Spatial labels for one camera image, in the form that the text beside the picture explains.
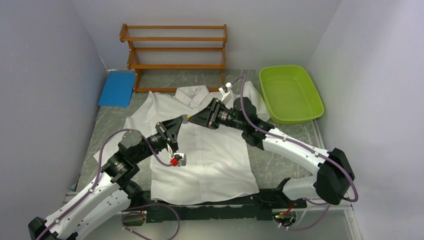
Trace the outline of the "yellow brooch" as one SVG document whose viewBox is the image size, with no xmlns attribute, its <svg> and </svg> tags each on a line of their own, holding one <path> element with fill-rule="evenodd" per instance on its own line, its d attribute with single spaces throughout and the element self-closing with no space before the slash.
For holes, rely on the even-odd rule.
<svg viewBox="0 0 424 240">
<path fill-rule="evenodd" d="M 189 118 L 190 118 L 190 116 L 189 116 L 189 115 L 184 114 L 184 115 L 182 116 L 182 123 L 183 123 L 183 124 L 188 124 L 188 123 L 190 122 Z"/>
</svg>

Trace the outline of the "white shirt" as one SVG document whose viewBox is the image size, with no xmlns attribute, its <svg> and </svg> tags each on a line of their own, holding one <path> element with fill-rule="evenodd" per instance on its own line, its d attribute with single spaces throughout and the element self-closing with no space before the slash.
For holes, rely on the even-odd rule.
<svg viewBox="0 0 424 240">
<path fill-rule="evenodd" d="M 221 93 L 210 92 L 204 85 L 180 87 L 173 96 L 150 92 L 125 120 L 124 128 L 139 130 L 148 137 L 156 132 L 156 123 L 181 115 L 193 116 L 213 98 L 221 97 Z M 186 155 L 186 165 L 170 166 L 166 150 L 149 158 L 152 200 L 195 205 L 259 192 L 240 130 L 223 125 L 214 130 L 186 123 L 180 127 L 177 142 L 179 152 Z"/>
</svg>

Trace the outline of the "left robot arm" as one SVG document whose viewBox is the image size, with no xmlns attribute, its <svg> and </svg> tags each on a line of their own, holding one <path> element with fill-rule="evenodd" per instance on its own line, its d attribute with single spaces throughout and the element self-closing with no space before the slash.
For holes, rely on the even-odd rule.
<svg viewBox="0 0 424 240">
<path fill-rule="evenodd" d="M 178 133 L 189 116 L 179 117 L 155 125 L 156 133 L 149 137 L 139 130 L 123 128 L 118 150 L 106 162 L 101 147 L 97 173 L 87 186 L 70 202 L 46 218 L 35 217 L 28 230 L 33 240 L 74 240 L 78 236 L 77 224 L 116 191 L 124 193 L 123 203 L 130 210 L 143 204 L 143 190 L 131 179 L 139 172 L 138 163 L 154 156 L 165 167 L 182 166 L 185 155 L 178 153 Z"/>
</svg>

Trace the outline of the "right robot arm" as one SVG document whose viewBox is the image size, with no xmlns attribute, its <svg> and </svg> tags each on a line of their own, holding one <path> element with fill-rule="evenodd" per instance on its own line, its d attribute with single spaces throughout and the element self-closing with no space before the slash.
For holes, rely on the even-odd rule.
<svg viewBox="0 0 424 240">
<path fill-rule="evenodd" d="M 331 205 L 347 201 L 355 175 L 346 154 L 310 146 L 261 120 L 257 108 L 247 97 L 239 97 L 227 108 L 213 98 L 201 111 L 189 117 L 189 122 L 208 129 L 220 126 L 240 130 L 245 142 L 260 150 L 288 158 L 311 173 L 309 177 L 285 178 L 274 190 L 275 202 L 282 208 L 299 199 L 320 198 Z"/>
</svg>

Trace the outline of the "blue board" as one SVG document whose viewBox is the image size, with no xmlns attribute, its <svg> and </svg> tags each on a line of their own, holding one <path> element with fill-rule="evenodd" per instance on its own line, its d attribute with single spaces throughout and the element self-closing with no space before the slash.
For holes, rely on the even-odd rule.
<svg viewBox="0 0 424 240">
<path fill-rule="evenodd" d="M 136 75 L 132 72 L 111 71 L 106 79 L 98 105 L 127 108 L 133 93 Z"/>
</svg>

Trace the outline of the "wooden shoe rack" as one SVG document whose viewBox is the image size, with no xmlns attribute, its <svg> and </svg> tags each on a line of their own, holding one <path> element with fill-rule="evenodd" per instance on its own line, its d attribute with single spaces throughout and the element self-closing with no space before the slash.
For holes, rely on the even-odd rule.
<svg viewBox="0 0 424 240">
<path fill-rule="evenodd" d="M 128 25 L 119 40 L 128 44 L 126 67 L 135 72 L 136 93 L 172 93 L 170 86 L 150 87 L 142 82 L 148 70 L 212 70 L 226 77 L 228 26 L 222 25 Z"/>
</svg>

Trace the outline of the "green plastic basin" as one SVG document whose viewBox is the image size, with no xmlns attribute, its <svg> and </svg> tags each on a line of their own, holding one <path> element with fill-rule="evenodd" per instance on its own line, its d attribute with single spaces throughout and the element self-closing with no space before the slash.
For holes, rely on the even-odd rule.
<svg viewBox="0 0 424 240">
<path fill-rule="evenodd" d="M 259 82 L 270 118 L 277 124 L 300 124 L 320 118 L 324 104 L 308 72 L 297 65 L 261 69 Z"/>
</svg>

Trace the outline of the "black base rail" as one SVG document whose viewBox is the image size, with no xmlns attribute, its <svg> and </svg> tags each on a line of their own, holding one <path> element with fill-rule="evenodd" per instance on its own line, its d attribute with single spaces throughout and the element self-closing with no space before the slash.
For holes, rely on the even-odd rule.
<svg viewBox="0 0 424 240">
<path fill-rule="evenodd" d="M 139 212 L 145 215 L 147 223 L 174 221 L 178 214 L 181 221 L 256 219 L 268 221 L 279 212 L 305 209 L 303 199 L 290 200 L 272 188 L 262 188 L 258 193 L 218 202 L 204 202 L 194 205 L 176 205 L 162 200 L 151 199 L 149 190 L 136 190 L 138 196 L 129 200 L 125 212 Z"/>
</svg>

